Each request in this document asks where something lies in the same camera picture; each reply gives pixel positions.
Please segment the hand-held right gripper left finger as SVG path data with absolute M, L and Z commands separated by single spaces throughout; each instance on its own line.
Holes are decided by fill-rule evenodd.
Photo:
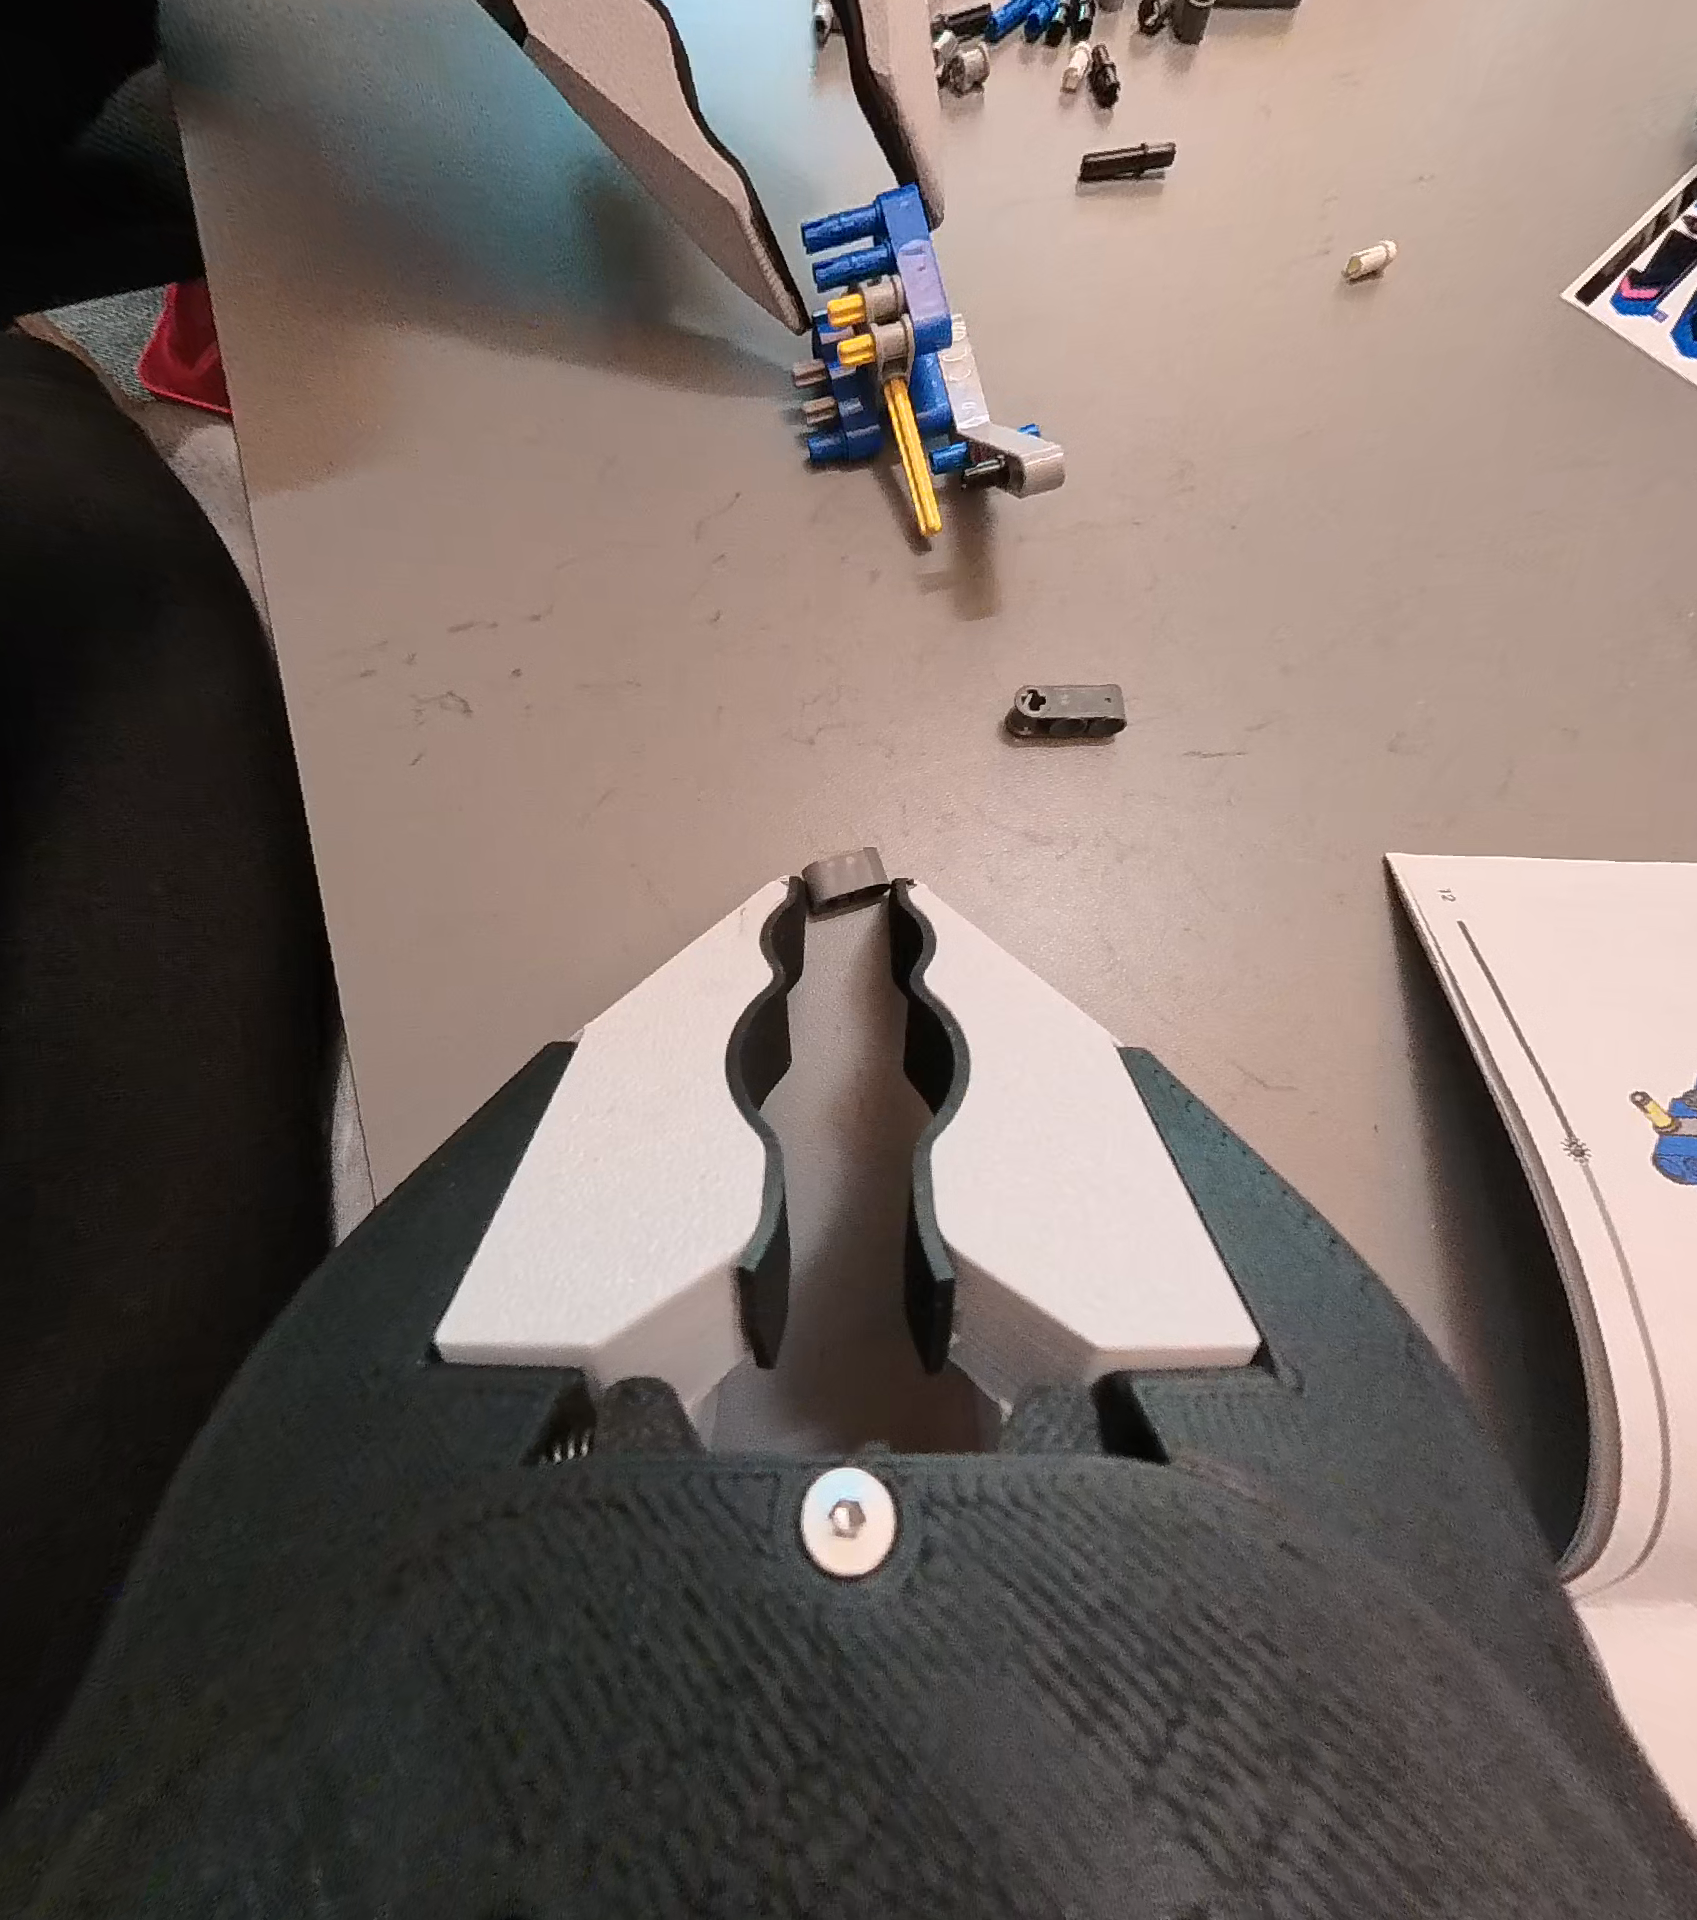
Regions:
M 432 1336 L 448 1364 L 665 1381 L 693 1418 L 770 1369 L 791 1304 L 782 1143 L 808 894 L 776 877 L 591 1019 Z

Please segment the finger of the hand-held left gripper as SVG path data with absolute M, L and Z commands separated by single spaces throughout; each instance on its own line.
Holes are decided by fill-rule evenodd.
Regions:
M 860 113 L 899 185 L 943 223 L 940 88 L 928 1 L 850 1 L 849 68 Z
M 741 159 L 711 127 L 662 1 L 515 1 L 524 56 L 720 274 L 789 329 L 803 287 Z

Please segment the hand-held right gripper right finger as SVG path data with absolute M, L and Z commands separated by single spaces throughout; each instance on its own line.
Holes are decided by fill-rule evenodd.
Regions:
M 908 1336 L 1000 1415 L 1034 1387 L 1252 1365 L 1263 1336 L 1132 1052 L 924 884 L 891 888 Z

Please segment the blue lego assembly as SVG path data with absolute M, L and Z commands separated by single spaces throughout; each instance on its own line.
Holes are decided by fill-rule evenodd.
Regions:
M 943 533 L 948 490 L 1036 498 L 1064 484 L 1062 446 L 991 409 L 919 189 L 812 217 L 800 238 L 817 306 L 791 378 L 810 468 L 891 457 L 920 543 Z

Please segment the pile of loose lego pieces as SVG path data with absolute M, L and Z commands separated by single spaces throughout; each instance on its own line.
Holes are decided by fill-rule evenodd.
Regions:
M 1300 1 L 954 3 L 928 13 L 930 74 L 953 97 L 978 93 L 1009 48 L 1025 43 L 1057 62 L 1060 97 L 1086 96 L 1108 112 L 1121 93 L 1120 35 L 1197 46 L 1218 17 L 1287 22 L 1300 10 Z

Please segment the dark grey lego beam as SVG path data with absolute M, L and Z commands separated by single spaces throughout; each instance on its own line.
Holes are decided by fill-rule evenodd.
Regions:
M 1025 684 L 1005 712 L 1005 731 L 1020 739 L 1108 739 L 1128 724 L 1121 684 Z

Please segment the lego instruction booklet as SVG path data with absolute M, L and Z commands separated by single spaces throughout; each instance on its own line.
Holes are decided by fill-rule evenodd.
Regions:
M 1568 1591 L 1697 1832 L 1697 863 L 1389 853 L 1546 1220 L 1590 1389 Z

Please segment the red and grey cloth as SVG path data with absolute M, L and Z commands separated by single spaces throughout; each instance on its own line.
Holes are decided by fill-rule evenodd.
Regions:
M 72 354 L 130 406 L 235 416 L 204 278 L 50 306 L 15 326 Z

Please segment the person's dark clothing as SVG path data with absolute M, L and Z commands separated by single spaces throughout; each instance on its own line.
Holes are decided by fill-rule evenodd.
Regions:
M 0 1812 L 330 1245 L 332 963 L 278 667 L 118 391 L 21 317 L 199 265 L 156 3 L 0 3 Z

